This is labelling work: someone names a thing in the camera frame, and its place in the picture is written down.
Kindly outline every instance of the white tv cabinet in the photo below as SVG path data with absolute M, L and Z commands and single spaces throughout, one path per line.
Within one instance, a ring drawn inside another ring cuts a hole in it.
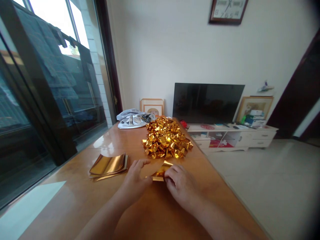
M 253 129 L 235 129 L 233 127 L 214 127 L 212 130 L 204 129 L 200 124 L 190 125 L 187 130 L 192 136 L 193 140 L 199 145 L 204 153 L 218 152 L 218 151 L 236 151 L 244 150 L 248 148 L 266 148 L 270 145 L 273 137 L 276 135 L 278 128 L 264 126 L 262 128 Z M 200 137 L 201 132 L 206 133 L 206 137 Z M 210 137 L 216 138 L 215 141 L 211 141 Z M 221 144 L 223 140 L 226 140 L 228 147 Z

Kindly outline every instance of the table surface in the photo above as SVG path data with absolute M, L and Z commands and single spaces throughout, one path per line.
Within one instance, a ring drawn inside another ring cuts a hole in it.
M 31 223 L 20 239 L 74 239 L 91 217 L 113 196 L 126 173 L 93 182 L 89 170 L 100 154 L 146 158 L 141 140 L 146 139 L 145 127 L 120 130 L 114 125 L 88 148 L 48 177 L 41 184 L 66 181 L 59 192 Z M 240 225 L 261 239 L 264 232 L 233 194 L 205 155 L 194 148 L 182 159 L 168 161 L 183 165 L 197 180 L 202 192 Z M 153 166 L 163 159 L 153 160 Z M 153 182 L 141 199 L 128 208 L 116 227 L 114 239 L 210 239 L 195 218 L 173 199 L 165 182 Z

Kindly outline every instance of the television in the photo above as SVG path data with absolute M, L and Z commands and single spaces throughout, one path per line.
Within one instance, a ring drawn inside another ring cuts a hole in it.
M 173 117 L 189 123 L 231 123 L 244 85 L 175 83 Z

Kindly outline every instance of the wall clock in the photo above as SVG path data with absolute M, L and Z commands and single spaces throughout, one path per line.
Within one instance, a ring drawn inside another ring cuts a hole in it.
M 213 0 L 210 24 L 241 24 L 248 0 Z

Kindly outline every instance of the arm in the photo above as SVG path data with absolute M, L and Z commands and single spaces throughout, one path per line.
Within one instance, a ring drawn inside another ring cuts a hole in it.
M 111 239 L 123 212 L 139 200 L 148 186 L 152 184 L 152 177 L 140 178 L 141 169 L 150 160 L 135 160 L 126 178 L 113 197 L 91 218 L 82 229 L 77 240 Z
M 201 223 L 213 239 L 257 239 L 206 199 L 193 176 L 181 165 L 169 168 L 165 180 L 173 198 Z

